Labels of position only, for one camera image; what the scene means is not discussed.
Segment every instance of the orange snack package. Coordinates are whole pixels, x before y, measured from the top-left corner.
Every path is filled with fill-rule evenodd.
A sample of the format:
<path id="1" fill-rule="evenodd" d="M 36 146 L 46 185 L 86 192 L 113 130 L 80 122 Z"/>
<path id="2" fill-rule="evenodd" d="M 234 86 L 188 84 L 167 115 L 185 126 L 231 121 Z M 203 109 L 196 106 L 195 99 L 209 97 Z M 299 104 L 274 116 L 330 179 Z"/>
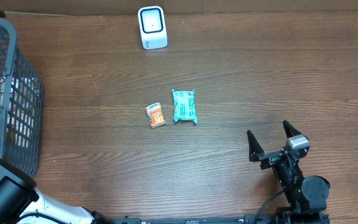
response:
<path id="1" fill-rule="evenodd" d="M 153 103 L 152 105 L 146 107 L 146 113 L 147 116 L 149 116 L 149 121 L 152 128 L 167 124 L 167 122 L 164 120 L 164 115 L 162 114 L 160 102 Z"/>

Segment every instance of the snack packet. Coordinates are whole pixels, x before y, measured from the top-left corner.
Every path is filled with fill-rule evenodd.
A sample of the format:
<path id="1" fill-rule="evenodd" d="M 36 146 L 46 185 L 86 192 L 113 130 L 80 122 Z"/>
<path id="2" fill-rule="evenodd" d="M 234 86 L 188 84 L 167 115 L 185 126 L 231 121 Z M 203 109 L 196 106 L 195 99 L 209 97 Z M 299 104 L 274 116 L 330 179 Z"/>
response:
<path id="1" fill-rule="evenodd" d="M 173 120 L 194 121 L 197 124 L 196 106 L 194 104 L 195 91 L 175 91 L 173 94 Z"/>
<path id="2" fill-rule="evenodd" d="M 149 121 L 152 128 L 156 128 L 161 125 L 167 124 L 162 114 L 162 108 L 160 102 L 153 103 L 152 105 L 146 107 L 146 113 L 147 116 L 149 116 Z"/>

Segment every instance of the wooden table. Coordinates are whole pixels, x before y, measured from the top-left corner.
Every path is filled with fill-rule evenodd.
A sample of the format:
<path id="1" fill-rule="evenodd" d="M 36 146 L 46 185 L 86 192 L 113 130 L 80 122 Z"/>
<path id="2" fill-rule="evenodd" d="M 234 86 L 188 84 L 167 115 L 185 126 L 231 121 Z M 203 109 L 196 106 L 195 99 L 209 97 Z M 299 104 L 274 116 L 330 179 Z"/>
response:
<path id="1" fill-rule="evenodd" d="M 288 119 L 311 139 L 304 175 L 331 182 L 326 213 L 358 223 L 358 12 L 167 15 L 153 51 L 136 16 L 10 21 L 45 84 L 45 194 L 110 217 L 255 213 L 280 186 L 246 131 L 276 151 Z M 197 125 L 173 122 L 172 88 L 196 90 Z M 168 124 L 151 129 L 156 101 Z"/>

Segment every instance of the gray plastic basket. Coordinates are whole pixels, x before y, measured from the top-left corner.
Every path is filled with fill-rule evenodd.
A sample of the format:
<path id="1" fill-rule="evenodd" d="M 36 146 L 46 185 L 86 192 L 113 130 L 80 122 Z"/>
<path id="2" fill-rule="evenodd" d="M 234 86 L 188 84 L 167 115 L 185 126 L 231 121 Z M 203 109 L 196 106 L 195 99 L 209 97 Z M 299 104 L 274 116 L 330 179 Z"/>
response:
<path id="1" fill-rule="evenodd" d="M 16 30 L 0 18 L 0 158 L 31 177 L 39 168 L 44 86 L 16 46 Z"/>

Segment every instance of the blue plastic package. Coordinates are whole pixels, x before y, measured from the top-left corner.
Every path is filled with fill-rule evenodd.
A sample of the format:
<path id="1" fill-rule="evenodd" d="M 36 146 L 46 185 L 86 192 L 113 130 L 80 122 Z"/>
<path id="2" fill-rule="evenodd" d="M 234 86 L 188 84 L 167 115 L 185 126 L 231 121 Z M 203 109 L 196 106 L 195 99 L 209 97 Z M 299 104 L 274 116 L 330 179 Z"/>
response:
<path id="1" fill-rule="evenodd" d="M 195 91 L 175 91 L 173 94 L 173 120 L 194 121 L 197 123 L 196 105 L 194 103 Z"/>

